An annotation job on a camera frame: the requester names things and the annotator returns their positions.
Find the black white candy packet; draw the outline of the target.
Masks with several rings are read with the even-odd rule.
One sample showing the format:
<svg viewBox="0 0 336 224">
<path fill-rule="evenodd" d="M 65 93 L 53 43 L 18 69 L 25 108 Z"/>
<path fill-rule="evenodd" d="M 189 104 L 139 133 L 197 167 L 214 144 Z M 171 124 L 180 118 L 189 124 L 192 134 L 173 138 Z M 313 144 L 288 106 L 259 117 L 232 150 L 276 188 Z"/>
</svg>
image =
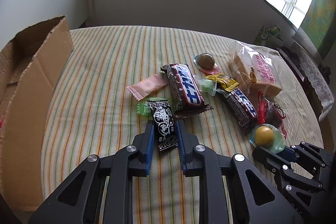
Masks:
<svg viewBox="0 0 336 224">
<path fill-rule="evenodd" d="M 159 151 L 165 151 L 177 146 L 175 120 L 169 101 L 149 101 L 148 106 L 153 118 L 155 134 L 158 138 Z"/>
</svg>

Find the lace covered side table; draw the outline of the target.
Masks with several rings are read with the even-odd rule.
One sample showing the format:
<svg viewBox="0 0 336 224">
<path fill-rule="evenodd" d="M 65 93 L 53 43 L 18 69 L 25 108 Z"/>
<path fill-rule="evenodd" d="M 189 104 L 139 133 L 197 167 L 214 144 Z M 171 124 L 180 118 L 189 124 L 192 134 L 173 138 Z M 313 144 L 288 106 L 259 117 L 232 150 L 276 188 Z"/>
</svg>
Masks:
<svg viewBox="0 0 336 224">
<path fill-rule="evenodd" d="M 321 64 L 321 56 L 302 28 L 292 38 L 289 47 L 281 46 L 277 50 L 297 77 L 306 96 L 318 100 L 320 105 L 317 106 L 317 116 L 321 122 L 335 102 L 335 96 L 329 87 L 330 67 Z"/>
</svg>

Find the brown cardboard box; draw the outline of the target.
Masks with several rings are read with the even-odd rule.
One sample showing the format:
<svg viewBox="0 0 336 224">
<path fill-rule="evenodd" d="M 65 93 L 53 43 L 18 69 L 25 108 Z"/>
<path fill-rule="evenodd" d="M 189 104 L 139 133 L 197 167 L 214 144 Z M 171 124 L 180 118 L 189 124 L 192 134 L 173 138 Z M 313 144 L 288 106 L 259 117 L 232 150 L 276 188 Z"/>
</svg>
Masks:
<svg viewBox="0 0 336 224">
<path fill-rule="evenodd" d="M 1 195 L 14 211 L 43 201 L 46 119 L 73 48 L 67 19 L 58 16 L 18 32 L 1 50 Z"/>
</svg>

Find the yellow snack packet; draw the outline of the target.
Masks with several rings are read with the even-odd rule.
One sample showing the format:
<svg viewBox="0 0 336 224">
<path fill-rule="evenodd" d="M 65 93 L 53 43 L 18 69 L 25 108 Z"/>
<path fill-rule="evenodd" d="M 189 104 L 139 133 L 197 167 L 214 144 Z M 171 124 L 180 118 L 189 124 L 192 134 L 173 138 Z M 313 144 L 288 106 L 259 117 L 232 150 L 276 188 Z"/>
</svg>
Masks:
<svg viewBox="0 0 336 224">
<path fill-rule="evenodd" d="M 233 78 L 222 73 L 218 73 L 216 75 L 208 75 L 206 76 L 206 79 L 215 81 L 217 84 L 220 84 L 221 88 L 227 92 L 232 92 L 239 86 L 239 83 L 236 82 Z"/>
</svg>

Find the brown jelly cup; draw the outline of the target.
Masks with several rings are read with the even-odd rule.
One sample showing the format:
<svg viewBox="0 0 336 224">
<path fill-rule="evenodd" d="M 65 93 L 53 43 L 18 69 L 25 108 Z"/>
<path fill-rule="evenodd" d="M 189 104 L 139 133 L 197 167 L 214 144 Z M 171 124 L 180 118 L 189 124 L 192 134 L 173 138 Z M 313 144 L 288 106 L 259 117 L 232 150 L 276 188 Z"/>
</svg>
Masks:
<svg viewBox="0 0 336 224">
<path fill-rule="evenodd" d="M 195 66 L 206 75 L 216 75 L 220 72 L 213 56 L 209 53 L 196 55 L 193 59 Z"/>
</svg>

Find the pink candy wrapper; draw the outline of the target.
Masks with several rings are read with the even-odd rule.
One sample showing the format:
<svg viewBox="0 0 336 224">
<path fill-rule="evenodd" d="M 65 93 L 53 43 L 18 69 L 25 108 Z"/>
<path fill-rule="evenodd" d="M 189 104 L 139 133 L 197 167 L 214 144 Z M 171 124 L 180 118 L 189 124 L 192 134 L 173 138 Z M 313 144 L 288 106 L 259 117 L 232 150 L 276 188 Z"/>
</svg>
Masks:
<svg viewBox="0 0 336 224">
<path fill-rule="evenodd" d="M 140 81 L 139 83 L 130 85 L 126 87 L 126 89 L 134 96 L 136 100 L 140 101 L 150 95 L 152 92 L 164 88 L 167 84 L 167 77 L 160 73 L 152 75 L 147 79 Z"/>
</svg>

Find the clear green candy packet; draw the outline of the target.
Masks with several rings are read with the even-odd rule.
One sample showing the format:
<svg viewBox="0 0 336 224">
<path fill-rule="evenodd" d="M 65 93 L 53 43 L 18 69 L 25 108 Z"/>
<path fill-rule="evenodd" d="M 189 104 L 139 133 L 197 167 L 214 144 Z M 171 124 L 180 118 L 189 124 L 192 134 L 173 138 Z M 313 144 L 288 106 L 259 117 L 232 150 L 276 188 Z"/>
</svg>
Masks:
<svg viewBox="0 0 336 224">
<path fill-rule="evenodd" d="M 207 93 L 214 97 L 217 92 L 217 83 L 213 80 L 194 76 L 197 86 L 201 92 Z"/>
</svg>

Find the large snickers bar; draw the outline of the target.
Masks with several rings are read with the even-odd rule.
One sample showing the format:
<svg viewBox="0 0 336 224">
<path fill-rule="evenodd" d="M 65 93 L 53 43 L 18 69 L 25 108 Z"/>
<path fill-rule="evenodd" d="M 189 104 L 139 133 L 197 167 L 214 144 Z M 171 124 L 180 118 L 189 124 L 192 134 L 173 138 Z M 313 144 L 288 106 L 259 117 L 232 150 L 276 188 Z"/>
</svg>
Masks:
<svg viewBox="0 0 336 224">
<path fill-rule="evenodd" d="M 185 119 L 212 110 L 197 86 L 187 64 L 166 64 L 161 66 L 173 94 L 173 108 L 177 118 Z"/>
</svg>

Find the yellow jelly cup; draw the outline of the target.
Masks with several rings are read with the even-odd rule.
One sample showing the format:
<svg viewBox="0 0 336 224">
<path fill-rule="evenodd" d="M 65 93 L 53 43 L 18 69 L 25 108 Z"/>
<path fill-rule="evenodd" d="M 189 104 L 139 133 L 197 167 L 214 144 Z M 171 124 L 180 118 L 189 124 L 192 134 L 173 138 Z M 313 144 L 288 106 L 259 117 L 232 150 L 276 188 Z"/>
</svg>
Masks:
<svg viewBox="0 0 336 224">
<path fill-rule="evenodd" d="M 257 125 L 249 134 L 249 142 L 254 147 L 263 147 L 272 153 L 282 152 L 285 148 L 285 138 L 271 124 Z"/>
</svg>

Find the red dried fruit packet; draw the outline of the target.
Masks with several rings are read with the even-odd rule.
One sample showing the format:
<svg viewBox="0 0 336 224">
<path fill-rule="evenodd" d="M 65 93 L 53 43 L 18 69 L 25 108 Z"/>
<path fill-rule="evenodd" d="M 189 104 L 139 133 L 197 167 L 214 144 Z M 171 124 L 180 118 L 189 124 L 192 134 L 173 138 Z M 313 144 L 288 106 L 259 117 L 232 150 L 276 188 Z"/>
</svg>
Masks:
<svg viewBox="0 0 336 224">
<path fill-rule="evenodd" d="M 281 135 L 286 138 L 287 131 L 285 129 L 285 118 L 286 114 L 282 108 L 274 103 L 269 101 L 264 97 L 262 92 L 257 94 L 257 115 L 258 115 L 258 124 L 270 124 L 278 129 Z"/>
</svg>

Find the wall map poster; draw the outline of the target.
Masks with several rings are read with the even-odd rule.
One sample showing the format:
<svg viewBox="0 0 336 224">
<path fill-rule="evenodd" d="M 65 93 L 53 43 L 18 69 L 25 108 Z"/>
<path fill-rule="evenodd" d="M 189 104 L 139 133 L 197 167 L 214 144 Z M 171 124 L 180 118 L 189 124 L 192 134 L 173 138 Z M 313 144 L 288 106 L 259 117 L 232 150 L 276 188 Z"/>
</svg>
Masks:
<svg viewBox="0 0 336 224">
<path fill-rule="evenodd" d="M 335 43 L 335 0 L 312 0 L 301 28 L 324 59 Z"/>
</svg>

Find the green paper bag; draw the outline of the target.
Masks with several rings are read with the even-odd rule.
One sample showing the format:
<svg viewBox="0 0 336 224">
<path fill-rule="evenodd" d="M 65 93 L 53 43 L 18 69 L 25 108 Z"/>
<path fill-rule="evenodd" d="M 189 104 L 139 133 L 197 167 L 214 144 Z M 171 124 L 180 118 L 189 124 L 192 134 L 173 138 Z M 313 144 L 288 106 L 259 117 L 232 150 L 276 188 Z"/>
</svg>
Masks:
<svg viewBox="0 0 336 224">
<path fill-rule="evenodd" d="M 276 25 L 273 26 L 264 26 L 261 28 L 260 32 L 254 40 L 254 44 L 258 46 L 266 46 L 266 43 L 270 41 L 272 37 L 280 37 L 280 28 Z"/>
</svg>

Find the packaged toast bread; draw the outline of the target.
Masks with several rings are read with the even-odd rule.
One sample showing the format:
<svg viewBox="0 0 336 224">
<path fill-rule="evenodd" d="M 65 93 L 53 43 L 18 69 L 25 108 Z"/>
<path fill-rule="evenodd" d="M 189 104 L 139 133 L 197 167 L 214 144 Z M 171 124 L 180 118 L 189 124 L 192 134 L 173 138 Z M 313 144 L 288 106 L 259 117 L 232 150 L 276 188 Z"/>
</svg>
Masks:
<svg viewBox="0 0 336 224">
<path fill-rule="evenodd" d="M 229 67 L 240 89 L 248 96 L 262 92 L 266 98 L 273 99 L 282 91 L 272 59 L 244 43 L 232 44 Z"/>
</svg>

